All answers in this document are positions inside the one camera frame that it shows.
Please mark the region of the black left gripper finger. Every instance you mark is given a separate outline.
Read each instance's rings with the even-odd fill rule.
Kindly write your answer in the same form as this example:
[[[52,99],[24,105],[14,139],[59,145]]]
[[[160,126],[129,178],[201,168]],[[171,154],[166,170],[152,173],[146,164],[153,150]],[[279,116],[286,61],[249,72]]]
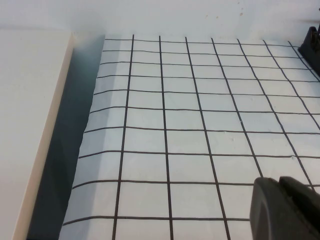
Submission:
[[[258,177],[249,220],[254,240],[318,240],[320,195],[290,176]]]

